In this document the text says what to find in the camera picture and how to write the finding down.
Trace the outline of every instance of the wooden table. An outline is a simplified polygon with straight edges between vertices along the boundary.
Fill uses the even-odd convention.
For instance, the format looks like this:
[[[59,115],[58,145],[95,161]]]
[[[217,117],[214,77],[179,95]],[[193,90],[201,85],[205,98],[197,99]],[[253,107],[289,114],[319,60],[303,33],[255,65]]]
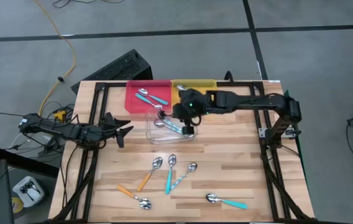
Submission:
[[[88,122],[94,86],[95,82],[91,81],[81,82],[80,85],[74,113],[79,115],[82,123]],[[264,81],[264,87],[265,94],[282,93],[280,82]],[[198,127],[199,135],[193,142],[153,145],[145,136],[144,116],[129,114],[124,109],[125,90],[124,87],[110,87],[106,112],[110,111],[117,119],[130,119],[134,128],[125,137],[125,148],[118,148],[116,141],[111,139],[99,152],[89,222],[272,221],[253,111],[240,110],[231,114],[204,116]],[[248,87],[220,87],[219,90],[250,95]],[[272,123],[278,118],[273,111],[270,117]],[[294,140],[283,140],[283,144],[296,150]],[[63,170],[74,148],[73,142],[66,144],[62,159]],[[82,150],[77,150],[70,162],[67,180],[69,197],[75,190],[81,154]],[[177,163],[173,167],[173,182],[186,172],[189,163],[197,162],[198,169],[190,173],[170,195],[165,195],[169,169],[167,159],[170,154],[177,156]],[[287,192],[302,211],[313,217],[300,158],[284,149],[279,149],[278,155]],[[153,173],[144,189],[137,192],[136,188],[151,169],[153,159],[159,156],[165,162]],[[117,184],[130,189],[139,197],[147,197],[152,202],[152,209],[141,209],[138,201],[116,189]],[[244,202],[249,209],[209,203],[205,195],[210,192],[222,198]],[[275,192],[279,216],[283,217],[280,196],[276,189]],[[59,174],[50,218],[62,208],[62,197],[63,184]],[[83,192],[77,217],[82,216],[84,199]]]

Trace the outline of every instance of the red tray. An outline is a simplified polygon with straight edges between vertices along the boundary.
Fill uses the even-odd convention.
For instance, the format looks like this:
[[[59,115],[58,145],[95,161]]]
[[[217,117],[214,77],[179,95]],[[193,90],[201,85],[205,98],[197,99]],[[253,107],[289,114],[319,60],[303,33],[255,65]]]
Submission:
[[[126,102],[124,107],[130,113],[146,113],[147,110],[153,109],[153,106],[140,100],[135,96],[138,89],[144,88],[150,95],[156,96],[168,102],[168,105],[163,105],[150,97],[146,97],[153,104],[163,106],[163,110],[171,110],[171,80],[133,80],[128,81],[126,85]]]

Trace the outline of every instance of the yellow cable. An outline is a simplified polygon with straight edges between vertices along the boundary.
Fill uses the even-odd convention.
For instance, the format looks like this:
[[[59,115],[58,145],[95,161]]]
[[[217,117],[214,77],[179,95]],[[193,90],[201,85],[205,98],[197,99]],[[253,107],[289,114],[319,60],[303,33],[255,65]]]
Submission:
[[[67,71],[62,78],[65,78],[67,75],[69,75],[69,73],[71,71],[73,71],[73,69],[76,67],[76,52],[75,49],[73,48],[73,46],[71,45],[71,43],[64,38],[64,36],[60,35],[59,30],[57,29],[55,23],[53,22],[53,20],[51,19],[50,15],[48,15],[48,13],[46,12],[46,10],[40,5],[40,3],[37,0],[34,0],[34,2],[41,8],[41,10],[44,12],[44,14],[48,17],[48,19],[51,21],[53,28],[55,29],[55,31],[57,32],[59,38],[63,39],[66,41],[66,43],[69,45],[69,47],[71,48],[71,51],[73,52],[73,65],[71,66],[71,68],[69,69],[69,71]],[[45,102],[47,102],[48,98],[50,97],[50,95],[52,94],[53,90],[55,89],[55,87],[59,84],[59,80],[54,84],[54,86],[51,88],[51,90],[48,92],[47,96],[44,98],[44,101],[42,102],[41,106],[40,106],[40,110],[39,110],[39,115],[41,116],[42,114],[42,108],[44,107]]]

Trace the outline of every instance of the orange handle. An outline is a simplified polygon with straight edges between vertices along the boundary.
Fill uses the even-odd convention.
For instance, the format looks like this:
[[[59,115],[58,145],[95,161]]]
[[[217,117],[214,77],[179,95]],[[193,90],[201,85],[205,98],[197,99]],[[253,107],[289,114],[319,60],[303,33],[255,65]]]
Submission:
[[[149,173],[146,175],[146,177],[142,180],[142,182],[139,184],[139,187],[137,188],[137,191],[138,191],[138,192],[140,192],[140,191],[144,188],[146,182],[149,180],[149,178],[150,178],[151,175],[152,175],[152,172],[149,172]]]
[[[122,193],[124,193],[132,198],[135,198],[135,195],[133,195],[129,190],[125,189],[124,187],[121,187],[121,185],[117,185],[117,189],[119,191],[121,191]]]

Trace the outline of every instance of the spoon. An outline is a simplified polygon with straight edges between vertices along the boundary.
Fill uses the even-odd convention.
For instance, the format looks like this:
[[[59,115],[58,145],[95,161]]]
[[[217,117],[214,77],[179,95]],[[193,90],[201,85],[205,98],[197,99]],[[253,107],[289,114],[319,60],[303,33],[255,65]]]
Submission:
[[[183,85],[177,85],[176,88],[181,91],[185,91],[186,88]]]
[[[170,191],[171,191],[172,167],[175,165],[176,162],[177,162],[177,156],[172,154],[168,158],[168,163],[170,165],[170,170],[168,171],[167,184],[165,186],[165,194],[170,194]]]
[[[153,174],[154,170],[160,168],[160,166],[162,166],[162,163],[163,163],[163,158],[161,158],[161,157],[157,157],[156,159],[153,160],[153,163],[152,163],[153,168],[146,175],[146,177],[142,180],[142,182],[139,184],[139,186],[137,188],[138,192],[140,192],[144,188],[146,182],[149,180],[149,178]]]
[[[223,199],[219,199],[216,194],[207,194],[206,195],[206,199],[211,202],[211,203],[215,203],[215,202],[218,202],[218,201],[221,201],[225,204],[228,204],[228,205],[232,205],[234,207],[237,207],[237,208],[241,208],[241,209],[248,209],[247,205],[244,204],[244,203],[240,203],[240,202],[233,202],[233,201],[230,201],[230,200],[223,200]]]
[[[132,197],[133,199],[136,199],[139,201],[139,206],[143,209],[150,209],[152,208],[152,204],[147,198],[139,198],[138,196],[135,196],[133,193],[131,193],[129,190],[125,189],[121,185],[117,185],[117,189],[121,191],[122,193]]]
[[[197,169],[197,163],[192,162],[191,164],[188,165],[188,170],[186,171],[185,174],[183,174],[172,186],[171,190],[174,189],[185,177],[188,175],[189,172],[194,172]]]
[[[144,88],[138,89],[138,92],[139,92],[139,94],[141,94],[142,96],[149,96],[149,97],[151,97],[151,98],[153,98],[153,99],[159,101],[160,103],[162,103],[162,104],[164,104],[164,105],[168,105],[168,102],[167,102],[167,101],[162,100],[162,99],[160,99],[160,98],[158,98],[158,97],[156,97],[156,96],[150,95],[150,94],[148,93],[148,91],[145,90]]]
[[[174,125],[165,125],[164,122],[161,119],[156,119],[154,120],[153,124],[158,127],[158,128],[163,128],[166,127],[168,129],[171,129],[172,131],[178,133],[178,134],[182,134],[182,130],[180,128],[175,127]]]
[[[163,108],[162,105],[155,105],[155,104],[153,104],[150,100],[146,99],[144,96],[142,96],[142,95],[140,95],[140,94],[138,94],[138,93],[135,93],[135,96],[138,97],[139,99],[141,99],[142,101],[144,101],[144,102],[146,102],[146,103],[148,103],[148,104],[154,106],[154,108],[155,108],[156,110],[161,110],[161,109]]]

